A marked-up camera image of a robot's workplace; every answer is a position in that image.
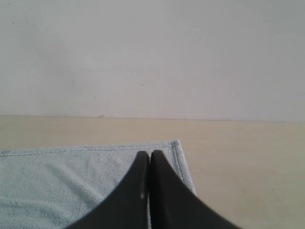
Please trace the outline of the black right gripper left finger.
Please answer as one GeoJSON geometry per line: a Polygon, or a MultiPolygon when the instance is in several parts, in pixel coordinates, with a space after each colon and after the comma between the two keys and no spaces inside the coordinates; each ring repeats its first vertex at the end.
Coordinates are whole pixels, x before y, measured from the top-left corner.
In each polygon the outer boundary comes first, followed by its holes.
{"type": "Polygon", "coordinates": [[[69,225],[69,229],[147,229],[147,152],[139,151],[120,183],[95,209],[69,225]]]}

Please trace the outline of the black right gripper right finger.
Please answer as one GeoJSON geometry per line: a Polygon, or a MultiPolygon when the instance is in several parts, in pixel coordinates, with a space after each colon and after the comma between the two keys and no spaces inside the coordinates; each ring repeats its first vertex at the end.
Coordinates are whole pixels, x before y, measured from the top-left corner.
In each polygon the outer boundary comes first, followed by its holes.
{"type": "Polygon", "coordinates": [[[237,229],[182,182],[161,150],[151,154],[149,205],[153,229],[237,229]]]}

